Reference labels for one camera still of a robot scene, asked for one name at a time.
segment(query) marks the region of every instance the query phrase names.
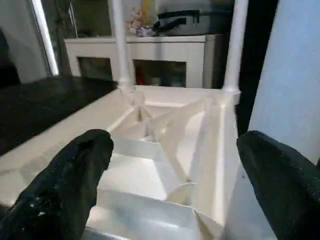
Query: black countertop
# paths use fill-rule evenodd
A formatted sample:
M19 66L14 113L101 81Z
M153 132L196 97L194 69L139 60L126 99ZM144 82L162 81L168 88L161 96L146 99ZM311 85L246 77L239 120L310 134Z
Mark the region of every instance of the black countertop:
M0 89L0 156L116 88L114 81L59 76Z

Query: grey fabric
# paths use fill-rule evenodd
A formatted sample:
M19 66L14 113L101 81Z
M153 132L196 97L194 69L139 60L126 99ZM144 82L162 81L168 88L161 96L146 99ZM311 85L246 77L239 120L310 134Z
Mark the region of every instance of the grey fabric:
M12 63L9 58L9 45L6 37L0 29L0 69L10 66Z

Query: white cabinet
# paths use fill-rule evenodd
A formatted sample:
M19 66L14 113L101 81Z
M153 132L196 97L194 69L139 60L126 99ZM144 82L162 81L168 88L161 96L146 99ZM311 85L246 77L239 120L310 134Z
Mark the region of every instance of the white cabinet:
M214 88L221 77L224 36L128 37L133 60L186 63L187 88ZM80 76L78 58L108 58L115 81L119 79L116 40L113 37L66 39L65 45L74 76Z

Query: white wall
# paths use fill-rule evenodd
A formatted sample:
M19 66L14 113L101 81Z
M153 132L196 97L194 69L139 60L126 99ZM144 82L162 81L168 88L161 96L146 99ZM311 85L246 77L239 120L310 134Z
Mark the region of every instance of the white wall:
M30 2L0 1L0 28L8 41L21 82L29 83L48 76L49 68Z
M320 157L320 1L280 0L250 121L316 163Z

